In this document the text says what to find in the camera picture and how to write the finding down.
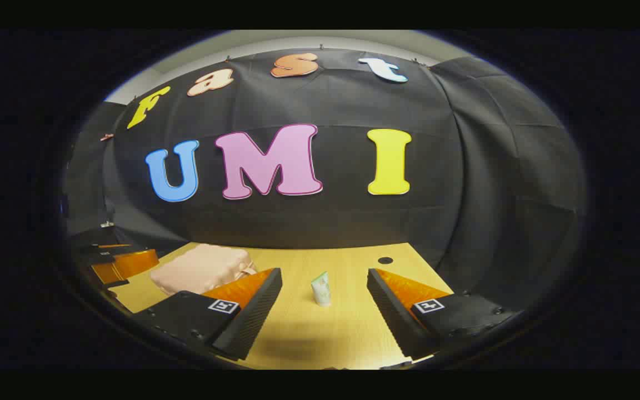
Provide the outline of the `white skin care tube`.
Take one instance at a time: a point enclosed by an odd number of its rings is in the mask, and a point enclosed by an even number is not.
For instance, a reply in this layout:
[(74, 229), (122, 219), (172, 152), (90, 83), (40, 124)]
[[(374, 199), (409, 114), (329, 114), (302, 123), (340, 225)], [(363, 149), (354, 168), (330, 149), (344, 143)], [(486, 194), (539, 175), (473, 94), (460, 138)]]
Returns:
[(320, 276), (311, 281), (311, 289), (315, 304), (320, 307), (331, 306), (331, 292), (329, 287), (329, 275), (327, 271), (321, 273)]

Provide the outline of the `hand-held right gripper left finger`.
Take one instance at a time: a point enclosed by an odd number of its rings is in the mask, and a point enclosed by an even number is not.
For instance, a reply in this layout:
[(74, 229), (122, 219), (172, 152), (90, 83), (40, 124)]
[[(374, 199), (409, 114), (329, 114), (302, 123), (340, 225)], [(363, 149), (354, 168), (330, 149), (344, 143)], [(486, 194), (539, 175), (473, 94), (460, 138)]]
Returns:
[(246, 359), (282, 288), (279, 268), (224, 284), (207, 293), (179, 291), (133, 319), (189, 351)]

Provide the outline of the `pink suitcase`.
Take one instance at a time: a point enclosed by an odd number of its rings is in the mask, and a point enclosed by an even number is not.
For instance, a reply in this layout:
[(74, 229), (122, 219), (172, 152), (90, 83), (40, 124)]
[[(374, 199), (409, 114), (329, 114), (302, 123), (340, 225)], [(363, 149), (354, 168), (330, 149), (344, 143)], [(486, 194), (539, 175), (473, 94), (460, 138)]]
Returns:
[(204, 294), (257, 273), (244, 249), (198, 244), (151, 271), (152, 282), (168, 296), (180, 291)]

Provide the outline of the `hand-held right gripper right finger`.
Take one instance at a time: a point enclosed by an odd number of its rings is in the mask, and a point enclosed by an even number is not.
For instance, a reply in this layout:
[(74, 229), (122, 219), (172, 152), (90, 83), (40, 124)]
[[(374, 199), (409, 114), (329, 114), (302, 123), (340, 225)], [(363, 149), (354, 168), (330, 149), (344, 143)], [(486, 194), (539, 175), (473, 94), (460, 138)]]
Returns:
[(414, 361), (472, 346), (520, 314), (479, 294), (452, 294), (372, 268), (367, 288), (394, 341)]

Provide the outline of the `black backdrop cloth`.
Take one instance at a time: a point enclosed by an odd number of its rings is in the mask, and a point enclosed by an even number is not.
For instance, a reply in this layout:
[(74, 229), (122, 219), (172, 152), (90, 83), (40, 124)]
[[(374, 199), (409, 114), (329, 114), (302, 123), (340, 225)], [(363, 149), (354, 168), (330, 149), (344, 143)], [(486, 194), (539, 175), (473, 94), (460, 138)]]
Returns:
[(409, 243), (451, 288), (513, 309), (567, 274), (588, 210), (576, 142), (515, 78), (347, 49), (252, 54), (100, 104), (62, 192), (71, 235)]

